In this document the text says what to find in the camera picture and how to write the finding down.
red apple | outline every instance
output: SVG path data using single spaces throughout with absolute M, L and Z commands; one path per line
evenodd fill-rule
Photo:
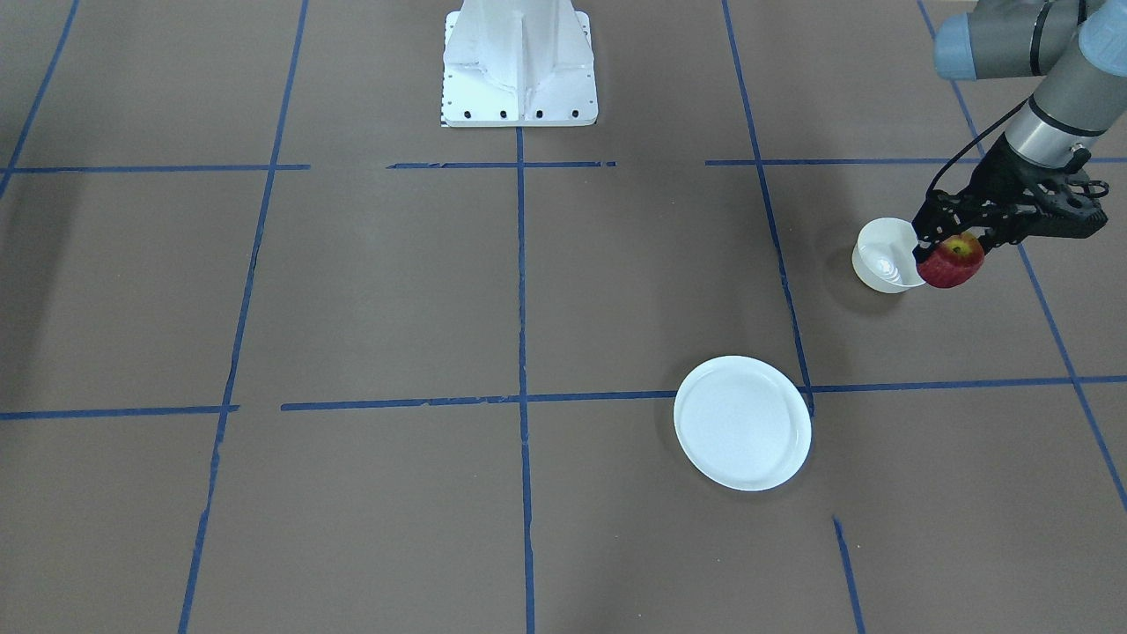
M 916 265 L 916 270 L 924 282 L 938 287 L 949 288 L 970 278 L 982 268 L 986 251 L 978 243 L 978 238 L 969 231 L 940 242 L 928 259 Z

plate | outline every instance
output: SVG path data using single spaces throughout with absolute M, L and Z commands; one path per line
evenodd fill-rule
M 738 491 L 779 486 L 810 453 L 810 413 L 782 373 L 748 357 L 720 357 L 685 377 L 673 426 L 702 474 Z

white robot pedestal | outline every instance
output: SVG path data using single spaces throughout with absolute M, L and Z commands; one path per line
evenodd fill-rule
M 465 0 L 446 16 L 442 123 L 591 125 L 591 19 L 570 0 Z

blue tape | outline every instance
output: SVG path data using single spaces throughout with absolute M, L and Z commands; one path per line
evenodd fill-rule
M 396 162 L 388 169 L 513 169 L 515 162 Z
M 74 16 L 78 14 L 78 2 L 79 0 L 73 0 L 71 2 L 70 11 L 66 14 L 66 21 L 63 24 L 63 32 L 59 36 L 59 43 L 55 44 L 55 53 L 51 56 L 51 63 L 47 64 L 47 72 L 43 75 L 39 89 L 35 92 L 35 100 L 32 101 L 32 109 L 27 113 L 27 118 L 24 119 L 24 127 L 19 131 L 19 137 L 16 140 L 16 146 L 11 151 L 11 158 L 8 159 L 8 170 L 5 171 L 3 177 L 0 178 L 0 198 L 2 198 L 5 191 L 8 190 L 8 182 L 11 181 L 11 176 L 14 173 L 12 170 L 19 162 L 19 155 L 24 152 L 24 144 L 27 143 L 27 135 L 32 133 L 32 124 L 35 123 L 35 115 L 39 113 L 39 106 L 43 104 L 43 96 L 47 93 L 47 86 L 51 84 L 51 78 L 55 74 L 55 68 L 59 65 L 59 57 L 63 54 L 63 46 L 66 45 L 66 38 L 70 37 L 71 26 L 74 24 Z
M 1076 370 L 1072 365 L 1072 359 L 1068 357 L 1068 350 L 1064 346 L 1064 338 L 1061 337 L 1061 330 L 1057 329 L 1053 311 L 1049 310 L 1049 302 L 1045 297 L 1045 291 L 1041 288 L 1041 283 L 1037 278 L 1037 273 L 1033 270 L 1033 262 L 1029 259 L 1029 253 L 1026 252 L 1024 244 L 1018 244 L 1018 252 L 1021 255 L 1021 261 L 1026 266 L 1026 273 L 1029 274 L 1029 280 L 1033 284 L 1033 292 L 1037 293 L 1037 301 L 1040 302 L 1041 310 L 1045 312 L 1045 319 L 1049 323 L 1049 331 L 1051 331 L 1053 340 L 1056 342 L 1057 350 L 1061 352 L 1061 359 L 1064 361 L 1064 366 L 1068 370 L 1072 387 L 1076 392 L 1076 399 L 1080 400 L 1080 407 L 1084 411 L 1084 418 L 1088 419 L 1088 427 L 1092 430 L 1092 436 L 1095 438 L 1095 445 L 1100 448 L 1100 455 L 1103 456 L 1103 464 L 1108 470 L 1108 475 L 1111 476 L 1111 483 L 1116 488 L 1116 493 L 1119 495 L 1119 503 L 1122 504 L 1124 510 L 1127 511 L 1127 490 L 1124 489 L 1122 479 L 1119 477 L 1119 470 L 1116 468 L 1116 463 L 1111 458 L 1111 453 L 1108 452 L 1108 445 L 1103 440 L 1103 432 L 1100 430 L 1100 425 L 1095 421 L 1095 416 L 1092 414 L 1092 409 L 1088 403 L 1088 395 L 1084 394 L 1082 385 L 1083 382 L 1076 376 Z
M 609 167 L 614 167 L 613 161 L 607 162 Z M 388 166 L 388 169 L 542 169 L 542 168 L 578 168 L 578 167 L 602 167 L 597 160 L 560 160 L 560 161 L 529 161 L 529 162 L 396 162 Z
M 763 154 L 760 152 L 760 140 L 755 133 L 755 118 L 752 116 L 752 102 L 747 97 L 747 84 L 744 81 L 744 66 L 739 61 L 739 48 L 736 46 L 736 33 L 731 27 L 731 11 L 728 8 L 728 0 L 720 0 L 724 6 L 724 20 L 728 27 L 728 43 L 731 46 L 731 60 L 736 65 L 736 79 L 739 81 L 739 95 L 744 100 L 744 115 L 747 118 L 747 132 L 752 140 L 752 153 L 755 154 L 755 169 L 760 177 L 760 189 L 763 191 L 763 206 L 766 209 L 767 225 L 771 229 L 771 241 L 775 247 L 775 255 L 779 258 L 779 278 L 782 282 L 782 292 L 787 297 L 787 307 L 790 310 L 790 325 L 795 332 L 795 350 L 798 354 L 798 367 L 802 373 L 802 385 L 810 390 L 810 373 L 806 366 L 806 352 L 802 350 L 802 333 L 798 328 L 798 312 L 795 310 L 795 300 L 790 293 L 790 283 L 787 278 L 787 262 L 782 255 L 782 242 L 779 240 L 779 227 L 775 224 L 774 208 L 771 205 L 771 190 L 767 187 L 766 171 L 763 169 Z M 807 392 L 809 398 L 810 416 L 814 416 L 814 395 Z
M 326 410 L 390 410 L 401 408 L 449 408 L 453 405 L 496 405 L 517 403 L 520 396 L 455 396 L 449 399 L 389 399 L 384 401 L 323 401 L 284 403 L 283 412 L 319 412 Z
M 269 164 L 104 164 L 73 167 L 17 167 L 14 173 L 153 173 L 175 171 L 268 171 Z M 273 166 L 278 171 L 302 171 L 311 169 L 309 163 L 283 163 Z
M 858 393 L 858 392 L 900 392 L 900 391 L 923 391 L 923 390 L 976 390 L 990 387 L 1021 387 L 1021 386 L 1048 386 L 1048 385 L 1071 385 L 1072 379 L 1067 377 L 1038 378 L 1038 379 L 984 379 L 977 382 L 920 382 L 904 384 L 859 384 L 859 385 L 823 385 L 811 386 L 810 391 L 816 394 L 832 393 Z
M 673 399 L 675 391 L 653 392 L 591 392 L 570 394 L 534 394 L 529 396 L 530 403 L 564 403 L 571 401 L 654 401 Z
M 849 586 L 849 600 L 853 606 L 853 622 L 857 624 L 857 634 L 864 634 L 864 617 L 861 615 L 861 599 L 857 593 L 857 580 L 853 579 L 853 564 L 849 556 L 849 545 L 845 544 L 845 532 L 842 523 L 834 516 L 834 533 L 837 534 L 837 550 L 842 555 L 842 568 L 845 570 L 845 584 Z
M 263 235 L 266 230 L 266 214 L 269 211 L 270 194 L 274 189 L 274 176 L 277 172 L 278 154 L 282 151 L 282 136 L 285 132 L 286 113 L 290 108 L 290 96 L 293 92 L 293 80 L 298 72 L 298 57 L 301 53 L 301 38 L 305 30 L 305 15 L 309 10 L 309 0 L 302 0 L 301 12 L 298 16 L 298 29 L 294 34 L 293 52 L 290 55 L 290 71 L 286 74 L 285 90 L 282 93 L 282 106 L 278 109 L 277 127 L 274 132 L 274 150 L 270 152 L 270 168 L 266 172 L 266 187 L 263 190 L 263 203 L 258 209 L 258 224 L 255 227 L 255 243 L 250 251 L 250 264 L 247 267 L 247 280 L 242 289 L 242 304 L 239 309 L 239 323 L 234 332 L 234 345 L 231 349 L 231 370 L 228 374 L 227 385 L 223 389 L 224 409 L 220 412 L 219 423 L 215 427 L 215 443 L 212 446 L 211 471 L 207 476 L 207 501 L 204 510 L 199 515 L 199 525 L 196 529 L 196 543 L 192 551 L 192 565 L 188 570 L 188 582 L 184 589 L 184 606 L 180 609 L 180 623 L 178 633 L 187 634 L 188 620 L 192 617 L 192 601 L 195 598 L 196 580 L 199 577 L 199 562 L 203 559 L 204 541 L 207 537 L 207 520 L 211 517 L 212 499 L 215 494 L 215 482 L 219 477 L 220 446 L 223 445 L 223 436 L 227 432 L 228 410 L 231 398 L 234 393 L 234 378 L 239 372 L 239 356 L 242 351 L 242 338 L 247 329 L 247 313 L 250 310 L 250 295 L 255 286 L 255 268 L 258 266 L 258 252 L 261 248 Z
M 118 410 L 54 410 L 47 412 L 0 412 L 0 421 L 47 421 L 60 419 L 124 419 L 132 417 L 177 417 L 219 414 L 223 410 L 238 412 L 238 405 L 199 405 L 190 408 L 126 408 Z
M 521 394 L 521 483 L 524 508 L 524 618 L 525 631 L 536 631 L 536 593 L 532 552 L 532 466 L 529 456 L 529 370 L 527 370 L 527 277 L 525 275 L 526 242 L 524 224 L 524 128 L 516 128 L 516 235 L 517 296 L 521 334 L 517 350 Z
M 1079 377 L 1082 384 L 1127 384 L 1127 375 L 1110 375 L 1104 377 Z
M 943 164 L 941 158 L 844 158 L 844 159 L 763 159 L 763 164 Z M 708 167 L 751 167 L 755 159 L 712 159 L 706 160 Z

brown floor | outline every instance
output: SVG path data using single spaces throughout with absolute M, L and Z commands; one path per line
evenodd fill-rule
M 935 77 L 970 3 L 583 0 L 524 132 L 438 125 L 458 6 L 0 3 L 0 633 L 1122 629 L 1127 126 L 1099 234 L 880 295 L 1037 84 Z M 676 444 L 722 355 L 813 398 L 777 490 Z

